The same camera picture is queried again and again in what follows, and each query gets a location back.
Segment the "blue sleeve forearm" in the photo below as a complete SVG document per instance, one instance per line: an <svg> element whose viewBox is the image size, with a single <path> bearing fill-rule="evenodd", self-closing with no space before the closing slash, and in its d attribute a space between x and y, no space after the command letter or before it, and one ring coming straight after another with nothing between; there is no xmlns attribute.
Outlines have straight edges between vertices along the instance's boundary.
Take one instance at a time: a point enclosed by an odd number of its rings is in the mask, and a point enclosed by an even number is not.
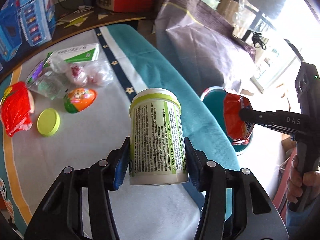
<svg viewBox="0 0 320 240"><path fill-rule="evenodd" d="M289 239L319 239L319 200L302 212L293 212L287 205L286 228Z"/></svg>

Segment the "person right hand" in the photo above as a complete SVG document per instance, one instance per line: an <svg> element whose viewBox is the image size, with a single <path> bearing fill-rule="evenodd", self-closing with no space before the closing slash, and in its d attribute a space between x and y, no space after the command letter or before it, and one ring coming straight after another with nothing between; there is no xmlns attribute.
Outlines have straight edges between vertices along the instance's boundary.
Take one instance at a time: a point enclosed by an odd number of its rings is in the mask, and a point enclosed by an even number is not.
<svg viewBox="0 0 320 240"><path fill-rule="evenodd" d="M310 198L316 199L319 195L320 186L320 173L319 168L317 171L306 172L303 176L298 172L297 167L299 164L298 156L292 159L290 167L290 175L287 180L286 198L289 202L297 203L298 197L303 194L302 186L311 187Z"/></svg>

